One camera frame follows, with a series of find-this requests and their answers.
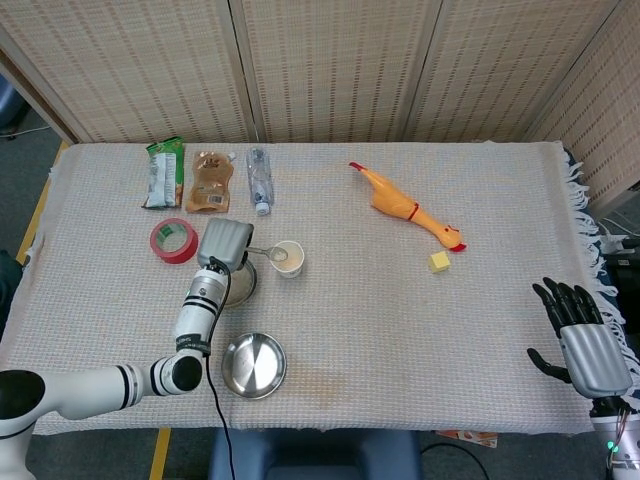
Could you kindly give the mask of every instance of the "woven screen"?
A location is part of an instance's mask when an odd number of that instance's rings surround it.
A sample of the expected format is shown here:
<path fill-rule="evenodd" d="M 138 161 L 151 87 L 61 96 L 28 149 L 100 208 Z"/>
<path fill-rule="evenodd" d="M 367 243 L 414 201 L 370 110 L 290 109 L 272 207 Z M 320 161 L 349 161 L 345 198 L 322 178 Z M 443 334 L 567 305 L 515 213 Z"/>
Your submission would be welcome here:
<path fill-rule="evenodd" d="M 584 162 L 595 213 L 640 181 L 640 2 L 619 8 L 528 135 Z"/>
<path fill-rule="evenodd" d="M 519 140 L 612 8 L 603 0 L 444 5 L 407 140 Z"/>
<path fill-rule="evenodd" d="M 213 0 L 0 2 L 84 142 L 248 140 L 218 13 Z"/>
<path fill-rule="evenodd" d="M 243 0 L 267 140 L 397 140 L 439 1 Z"/>

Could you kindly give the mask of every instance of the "snack bag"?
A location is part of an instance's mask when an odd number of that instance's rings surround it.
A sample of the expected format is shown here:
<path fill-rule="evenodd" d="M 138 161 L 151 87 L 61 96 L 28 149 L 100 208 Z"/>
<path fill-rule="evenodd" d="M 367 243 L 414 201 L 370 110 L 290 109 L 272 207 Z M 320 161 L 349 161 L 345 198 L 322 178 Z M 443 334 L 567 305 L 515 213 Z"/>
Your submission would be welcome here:
<path fill-rule="evenodd" d="M 184 188 L 184 143 L 168 138 L 147 147 L 149 153 L 149 195 L 144 208 L 179 207 Z"/>
<path fill-rule="evenodd" d="M 227 212 L 233 165 L 224 153 L 198 152 L 193 159 L 193 188 L 187 212 Z"/>

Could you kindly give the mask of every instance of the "brown pouch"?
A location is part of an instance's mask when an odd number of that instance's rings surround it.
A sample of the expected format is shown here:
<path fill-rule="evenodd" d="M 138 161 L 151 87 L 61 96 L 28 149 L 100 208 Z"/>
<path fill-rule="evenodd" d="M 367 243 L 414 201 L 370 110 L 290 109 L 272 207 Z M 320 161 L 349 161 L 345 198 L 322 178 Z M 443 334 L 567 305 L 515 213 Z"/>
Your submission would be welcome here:
<path fill-rule="evenodd" d="M 229 211 L 229 179 L 233 165 L 224 153 L 197 152 L 193 158 L 193 187 L 187 212 Z"/>

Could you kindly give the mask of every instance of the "tape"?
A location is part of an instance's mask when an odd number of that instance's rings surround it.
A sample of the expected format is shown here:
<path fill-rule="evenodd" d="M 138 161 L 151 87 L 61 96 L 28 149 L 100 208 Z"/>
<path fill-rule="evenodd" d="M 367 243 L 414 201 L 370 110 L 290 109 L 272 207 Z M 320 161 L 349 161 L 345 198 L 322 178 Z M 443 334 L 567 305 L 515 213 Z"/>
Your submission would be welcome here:
<path fill-rule="evenodd" d="M 184 263 L 198 250 L 198 234 L 184 220 L 169 218 L 156 225 L 149 238 L 151 250 L 167 263 Z"/>

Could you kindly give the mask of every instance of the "table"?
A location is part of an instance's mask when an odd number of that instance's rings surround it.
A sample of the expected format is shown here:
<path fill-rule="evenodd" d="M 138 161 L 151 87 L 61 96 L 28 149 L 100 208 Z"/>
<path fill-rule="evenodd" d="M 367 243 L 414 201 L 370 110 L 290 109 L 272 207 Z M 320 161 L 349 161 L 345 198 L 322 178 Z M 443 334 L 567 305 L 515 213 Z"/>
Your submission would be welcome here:
<path fill-rule="evenodd" d="M 186 163 L 201 150 L 235 152 L 228 217 L 255 225 L 253 245 L 299 241 L 307 260 L 299 278 L 286 280 L 255 258 L 254 296 L 223 313 L 213 365 L 230 339 L 248 331 L 277 338 L 289 361 L 283 385 L 265 400 L 219 389 L 233 427 L 590 429 L 588 402 L 526 355 L 535 346 L 561 362 L 532 282 L 549 275 L 601 289 L 578 215 L 581 192 L 567 183 L 560 144 L 269 145 L 276 205 L 265 218 L 249 201 L 243 158 L 250 146 L 188 145 Z M 428 232 L 368 205 L 370 187 L 347 167 L 351 160 L 462 230 L 469 248 L 451 255 L 450 270 L 428 270 L 427 256 L 441 250 Z M 0 344 L 0 368 L 145 365 L 171 354 L 171 328 L 197 265 L 162 263 L 148 235 L 171 216 L 202 234 L 209 217 L 140 208 L 147 170 L 144 145 L 64 153 Z M 193 178 L 185 173 L 188 192 Z M 83 421 L 49 414 L 37 432 L 212 425 L 220 423 L 203 383 L 188 396 L 147 398 Z"/>

